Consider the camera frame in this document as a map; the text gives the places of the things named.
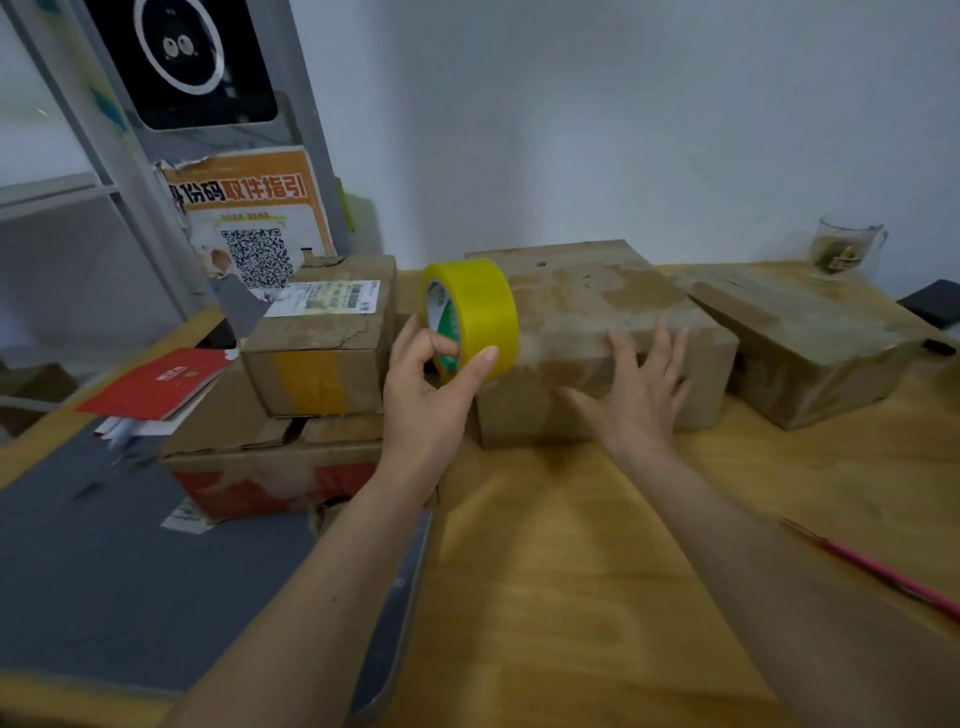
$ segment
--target person's left hand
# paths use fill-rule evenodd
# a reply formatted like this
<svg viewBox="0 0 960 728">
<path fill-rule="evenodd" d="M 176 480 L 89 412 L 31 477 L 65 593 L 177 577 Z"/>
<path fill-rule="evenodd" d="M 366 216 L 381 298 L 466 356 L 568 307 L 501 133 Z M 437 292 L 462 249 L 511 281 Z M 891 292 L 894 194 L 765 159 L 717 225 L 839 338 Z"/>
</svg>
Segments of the person's left hand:
<svg viewBox="0 0 960 728">
<path fill-rule="evenodd" d="M 433 488 L 453 460 L 467 423 L 473 396 L 500 352 L 486 347 L 440 389 L 423 378 L 423 364 L 434 354 L 457 356 L 460 346 L 411 316 L 390 351 L 383 386 L 383 455 L 379 470 L 411 486 Z"/>
</svg>

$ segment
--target forearm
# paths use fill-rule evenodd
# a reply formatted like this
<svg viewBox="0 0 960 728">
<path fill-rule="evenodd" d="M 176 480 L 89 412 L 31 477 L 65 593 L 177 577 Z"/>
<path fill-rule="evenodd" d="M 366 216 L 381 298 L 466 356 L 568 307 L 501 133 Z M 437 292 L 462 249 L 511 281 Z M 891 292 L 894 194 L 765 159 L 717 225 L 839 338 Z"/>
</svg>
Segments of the forearm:
<svg viewBox="0 0 960 728">
<path fill-rule="evenodd" d="M 650 501 L 778 697 L 811 725 L 960 715 L 960 655 L 710 486 L 677 457 L 629 458 Z"/>
<path fill-rule="evenodd" d="M 429 487 L 378 471 L 164 725 L 341 725 Z"/>
</svg>

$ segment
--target green label inside tape roll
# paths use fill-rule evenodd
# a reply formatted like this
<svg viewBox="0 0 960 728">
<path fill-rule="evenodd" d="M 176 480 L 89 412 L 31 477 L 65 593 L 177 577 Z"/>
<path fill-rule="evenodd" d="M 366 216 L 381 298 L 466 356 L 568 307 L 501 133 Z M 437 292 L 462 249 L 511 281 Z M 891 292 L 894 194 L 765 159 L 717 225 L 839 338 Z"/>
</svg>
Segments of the green label inside tape roll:
<svg viewBox="0 0 960 728">
<path fill-rule="evenodd" d="M 434 280 L 426 289 L 427 324 L 431 329 L 448 339 L 460 343 L 460 324 L 457 323 L 457 308 L 446 292 L 444 285 Z M 457 358 L 455 356 L 438 357 L 440 364 L 450 374 L 457 372 Z"/>
</svg>

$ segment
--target cardboard box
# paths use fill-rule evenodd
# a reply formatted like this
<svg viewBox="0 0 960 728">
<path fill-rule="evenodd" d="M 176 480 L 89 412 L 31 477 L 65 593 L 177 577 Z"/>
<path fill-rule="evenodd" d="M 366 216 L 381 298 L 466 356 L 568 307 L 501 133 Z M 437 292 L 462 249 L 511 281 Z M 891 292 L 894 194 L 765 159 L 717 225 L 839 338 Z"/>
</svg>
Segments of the cardboard box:
<svg viewBox="0 0 960 728">
<path fill-rule="evenodd" d="M 923 343 L 747 266 L 693 266 L 673 280 L 740 338 L 731 391 L 784 429 L 884 399 Z"/>
<path fill-rule="evenodd" d="M 161 447 L 161 462 L 213 520 L 293 510 L 352 497 L 370 479 L 381 441 L 356 424 L 270 418 L 234 362 Z"/>
<path fill-rule="evenodd" d="M 25 400 L 60 402 L 77 391 L 77 381 L 60 364 L 9 370 L 0 362 L 0 395 Z M 0 407 L 0 427 L 12 437 L 25 432 L 45 413 L 20 407 Z"/>
<path fill-rule="evenodd" d="M 510 283 L 520 324 L 514 368 L 477 395 L 484 447 L 586 440 L 579 415 L 554 395 L 558 386 L 600 398 L 613 379 L 607 335 L 633 337 L 644 354 L 661 312 L 689 327 L 684 373 L 692 389 L 678 426 L 716 423 L 736 337 L 638 255 L 625 240 L 487 251 Z"/>
<path fill-rule="evenodd" d="M 310 313 L 307 306 L 297 315 L 264 316 L 253 328 L 243 358 L 270 415 L 383 411 L 381 390 L 394 340 L 396 259 L 308 258 L 294 275 L 295 285 L 371 280 L 379 282 L 371 313 Z M 333 307 L 344 310 L 342 304 Z"/>
</svg>

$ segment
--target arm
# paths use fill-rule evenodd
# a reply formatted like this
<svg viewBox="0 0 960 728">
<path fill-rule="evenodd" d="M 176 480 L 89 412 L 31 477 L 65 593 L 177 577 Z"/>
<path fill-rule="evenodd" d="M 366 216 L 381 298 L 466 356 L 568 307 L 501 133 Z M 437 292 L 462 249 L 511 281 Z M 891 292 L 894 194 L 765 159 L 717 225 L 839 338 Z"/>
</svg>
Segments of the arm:
<svg viewBox="0 0 960 728">
<path fill-rule="evenodd" d="M 423 502 L 453 459 L 496 361 L 480 352 L 443 389 L 423 380 L 448 339 L 412 316 L 391 351 L 376 473 L 290 581 L 174 706 L 166 728 L 339 726 Z"/>
<path fill-rule="evenodd" d="M 660 320 L 642 367 L 611 335 L 616 375 L 596 401 L 562 395 L 677 540 L 780 700 L 816 726 L 944 725 L 960 716 L 960 655 L 724 496 L 672 447 L 687 390 L 686 332 Z"/>
</svg>

